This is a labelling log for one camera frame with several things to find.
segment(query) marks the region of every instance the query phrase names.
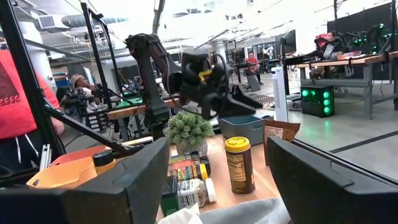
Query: small potted plant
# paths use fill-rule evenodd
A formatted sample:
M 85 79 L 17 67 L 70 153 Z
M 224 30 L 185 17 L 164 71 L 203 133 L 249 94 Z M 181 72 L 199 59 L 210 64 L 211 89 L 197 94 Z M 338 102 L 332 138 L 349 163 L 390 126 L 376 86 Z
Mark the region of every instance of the small potted plant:
M 206 138 L 215 135 L 209 121 L 185 111 L 169 119 L 164 134 L 169 137 L 170 143 L 176 145 L 178 154 L 198 151 L 199 156 L 207 155 Z

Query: white bottle cap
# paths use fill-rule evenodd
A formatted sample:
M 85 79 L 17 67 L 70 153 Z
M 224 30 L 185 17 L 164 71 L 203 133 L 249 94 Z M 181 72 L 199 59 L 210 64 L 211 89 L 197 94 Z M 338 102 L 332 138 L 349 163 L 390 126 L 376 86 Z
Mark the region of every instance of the white bottle cap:
M 211 178 L 207 178 L 205 180 L 205 183 L 206 183 L 206 188 L 207 188 L 207 194 L 209 195 L 209 201 L 210 202 L 217 201 L 216 189 L 214 188 L 214 184 L 213 184 L 213 181 L 211 180 Z

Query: white drawstring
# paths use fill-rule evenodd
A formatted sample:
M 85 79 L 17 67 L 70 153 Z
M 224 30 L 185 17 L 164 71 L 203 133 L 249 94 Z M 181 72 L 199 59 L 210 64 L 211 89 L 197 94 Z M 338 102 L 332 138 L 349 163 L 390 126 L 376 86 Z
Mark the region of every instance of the white drawstring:
M 18 137 L 15 137 L 15 140 L 17 141 L 18 161 L 21 163 L 21 149 L 19 147 Z
M 32 146 L 32 149 L 35 151 L 36 156 L 39 156 L 39 152 L 37 152 L 36 148 L 33 146 L 32 142 L 30 141 L 29 137 L 25 134 L 27 142 L 29 142 L 30 146 Z

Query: yellow jar lid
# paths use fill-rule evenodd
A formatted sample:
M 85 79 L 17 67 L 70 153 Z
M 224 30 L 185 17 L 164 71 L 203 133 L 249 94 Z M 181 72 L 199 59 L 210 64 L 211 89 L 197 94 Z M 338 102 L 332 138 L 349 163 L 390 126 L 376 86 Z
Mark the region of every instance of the yellow jar lid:
M 250 149 L 250 142 L 245 137 L 232 137 L 225 141 L 225 150 L 229 152 L 243 152 Z

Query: succulent plant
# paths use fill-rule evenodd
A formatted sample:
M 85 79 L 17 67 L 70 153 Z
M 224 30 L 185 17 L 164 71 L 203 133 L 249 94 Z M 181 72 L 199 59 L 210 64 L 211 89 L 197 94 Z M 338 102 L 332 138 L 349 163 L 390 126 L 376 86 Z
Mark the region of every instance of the succulent plant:
M 179 144 L 181 147 L 200 145 L 205 138 L 215 135 L 209 121 L 185 111 L 178 112 L 169 119 L 164 134 L 172 144 Z

